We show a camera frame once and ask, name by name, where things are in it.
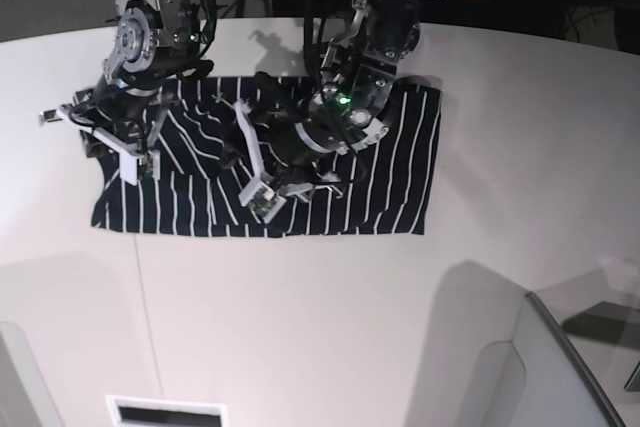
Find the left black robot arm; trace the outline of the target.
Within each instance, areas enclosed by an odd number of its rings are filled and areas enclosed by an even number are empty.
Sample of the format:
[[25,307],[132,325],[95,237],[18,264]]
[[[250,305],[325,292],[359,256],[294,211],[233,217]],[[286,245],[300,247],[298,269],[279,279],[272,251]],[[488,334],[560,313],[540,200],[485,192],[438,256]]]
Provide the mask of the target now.
[[[423,0],[303,0],[303,60],[311,89],[291,98],[259,72],[258,102],[237,101],[241,140],[229,157],[246,157],[251,176],[240,203],[268,216],[289,199],[321,189],[343,194],[368,174],[360,153],[392,124],[391,96],[400,62],[417,46]],[[350,155],[352,170],[326,165]]]

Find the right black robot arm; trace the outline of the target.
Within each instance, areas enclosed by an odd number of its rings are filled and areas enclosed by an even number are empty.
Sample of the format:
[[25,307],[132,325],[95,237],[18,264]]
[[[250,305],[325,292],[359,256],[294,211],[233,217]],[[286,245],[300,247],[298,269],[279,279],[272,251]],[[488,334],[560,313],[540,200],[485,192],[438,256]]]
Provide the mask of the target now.
[[172,104],[164,82],[199,78],[217,26],[215,0],[115,0],[114,47],[92,89],[71,104],[44,111],[41,124],[64,121],[81,134],[85,153],[149,155]]

